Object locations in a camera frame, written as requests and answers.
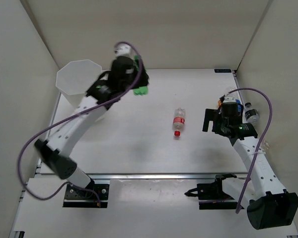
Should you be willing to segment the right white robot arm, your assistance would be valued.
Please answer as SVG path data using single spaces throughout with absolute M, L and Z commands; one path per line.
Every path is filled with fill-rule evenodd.
M 289 193 L 270 167 L 260 149 L 258 134 L 250 123 L 243 122 L 243 105 L 229 96 L 220 98 L 217 109 L 206 109 L 203 131 L 229 139 L 243 161 L 249 179 L 234 174 L 217 175 L 213 192 L 218 198 L 229 195 L 246 210 L 253 228 L 257 230 L 289 226 L 298 208 L 298 196 Z

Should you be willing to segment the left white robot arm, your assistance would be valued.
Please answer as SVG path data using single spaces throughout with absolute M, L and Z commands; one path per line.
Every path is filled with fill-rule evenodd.
M 42 162 L 61 180 L 77 187 L 82 198 L 93 195 L 94 182 L 70 158 L 73 148 L 93 123 L 129 90 L 149 83 L 140 54 L 130 44 L 117 44 L 115 56 L 110 70 L 101 73 L 87 89 L 71 118 L 46 140 L 38 139 L 34 144 Z

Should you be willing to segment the green plastic bottle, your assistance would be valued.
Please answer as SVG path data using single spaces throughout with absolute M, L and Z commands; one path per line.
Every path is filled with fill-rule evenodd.
M 141 76 L 137 81 L 137 84 L 133 87 L 133 93 L 135 96 L 146 95 L 149 91 L 148 90 L 149 76 L 146 72 L 146 68 L 143 62 L 142 62 L 142 66 L 143 68 L 141 71 Z M 134 72 L 133 72 L 134 79 L 136 79 L 138 71 L 139 71 L 139 57 L 134 56 Z

